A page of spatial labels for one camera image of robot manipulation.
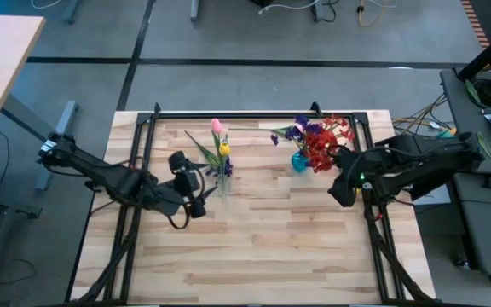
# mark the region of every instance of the yellow tulip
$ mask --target yellow tulip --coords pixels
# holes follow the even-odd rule
[[[221,145],[219,145],[219,154],[223,157],[230,155],[230,146],[226,143],[221,143]]]

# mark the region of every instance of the white cable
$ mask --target white cable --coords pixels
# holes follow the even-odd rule
[[[56,4],[60,3],[60,1],[61,0],[56,0],[53,3],[51,3],[51,4],[47,4],[47,5],[44,5],[44,6],[41,6],[41,7],[38,7],[37,5],[35,5],[35,3],[33,2],[33,0],[30,0],[30,3],[32,4],[32,6],[33,6],[34,9],[48,9],[48,8],[53,7]]]
[[[384,7],[384,5],[383,5],[383,4],[377,3],[377,2],[376,2],[376,1],[374,1],[374,0],[368,0],[368,1],[369,1],[369,2],[371,2],[371,3],[374,3],[374,4],[376,4],[376,5],[378,5],[380,8],[383,8],[383,7]],[[396,0],[396,3],[395,3],[395,4],[393,4],[393,5],[387,5],[387,6],[385,6],[385,7],[386,7],[387,9],[394,9],[394,8],[396,8],[396,7],[397,7],[397,4],[398,4],[398,3],[397,3],[397,0]]]
[[[263,9],[261,9],[259,11],[259,14],[263,14],[264,11],[268,11],[270,8],[284,8],[284,9],[307,9],[309,7],[311,7],[312,5],[318,3],[320,0],[315,0],[313,1],[312,3],[308,4],[308,5],[304,5],[303,7],[290,7],[290,6],[287,6],[287,5],[283,5],[283,4],[272,4],[272,5],[269,5],[267,7],[264,7]]]

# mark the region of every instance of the metal frame leg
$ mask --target metal frame leg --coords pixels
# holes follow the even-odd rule
[[[65,133],[67,131],[72,116],[77,109],[78,104],[75,101],[68,101],[55,129],[12,95],[7,97],[1,113],[44,143],[50,133]],[[42,168],[35,184],[35,189],[45,190],[49,186],[49,179],[49,172]]]
[[[191,21],[196,21],[198,19],[199,5],[200,0],[191,0]]]
[[[64,108],[64,112],[61,114],[58,125],[56,126],[56,133],[64,134],[67,132],[67,128],[69,128],[69,124],[72,121],[73,114],[77,110],[78,104],[75,101],[67,102],[66,108]],[[51,173],[47,169],[42,167],[41,171],[39,172],[38,179],[35,182],[35,189],[46,190],[49,187],[50,175]]]
[[[66,11],[64,12],[64,21],[71,25],[75,22],[75,13],[77,13],[77,8],[81,4],[82,0],[69,0]]]
[[[41,214],[41,208],[26,206],[16,200],[7,200],[0,195],[0,206],[25,213],[29,218],[38,218]]]
[[[315,22],[321,22],[322,20],[323,20],[323,0],[320,0],[315,3]]]

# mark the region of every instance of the desk leg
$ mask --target desk leg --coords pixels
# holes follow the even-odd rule
[[[21,203],[17,202],[16,200],[7,200],[4,197],[0,195],[0,206],[16,210],[20,213],[25,213],[29,218],[38,218],[39,214],[41,214],[41,209],[32,207],[32,206],[26,206],[22,205]]]
[[[64,21],[68,24],[75,22],[75,13],[77,13],[77,8],[81,4],[82,0],[68,0],[66,11],[64,12]]]
[[[44,120],[39,118],[32,110],[18,101],[12,95],[9,95],[7,98],[5,105],[1,109],[1,113],[44,143],[47,141],[50,133],[65,133],[67,131],[72,116],[77,109],[78,104],[75,101],[68,101],[55,129],[53,129],[49,124],[45,123]],[[49,179],[49,171],[42,168],[35,184],[35,189],[47,189],[49,186]]]
[[[315,22],[321,22],[321,20],[323,20],[323,0],[315,3]]]
[[[198,7],[200,0],[191,0],[191,21],[198,19]]]

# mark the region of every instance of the gray carpet floor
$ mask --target gray carpet floor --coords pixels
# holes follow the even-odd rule
[[[47,18],[34,56],[130,58],[147,3],[83,1],[73,25],[61,20],[67,0],[45,10],[32,9],[26,0],[1,0],[0,14]],[[357,4],[341,0],[335,6],[334,23],[315,24],[308,10],[271,9],[259,16],[258,7],[246,0],[202,0],[199,20],[191,23],[190,1],[158,0],[141,58],[390,61],[398,67],[403,62],[466,63],[481,51],[459,0],[400,1],[371,28],[357,26]],[[374,18],[378,10],[369,5],[366,19]],[[127,71],[128,65],[30,63],[12,93],[51,124],[68,100],[77,101],[80,109],[71,133],[79,146],[102,157]],[[303,109],[317,101],[327,109],[389,109],[400,117],[442,93],[438,73],[439,69],[372,67],[139,65],[125,109],[152,110],[155,102],[165,110]],[[437,109],[436,115],[451,119],[447,106]],[[11,149],[0,194],[43,208],[37,220],[14,219],[0,256],[0,279],[27,274],[28,268],[13,260],[17,258],[35,264],[38,274],[0,285],[0,302],[60,303],[72,276],[92,193],[83,180],[69,177],[53,177],[48,191],[34,191],[41,144],[2,115],[0,131],[9,137]],[[0,175],[5,159],[0,138]],[[488,280],[450,262],[459,249],[455,238],[461,228],[436,233],[434,229],[448,219],[430,215],[420,218],[420,225],[426,233],[437,297],[491,305]]]

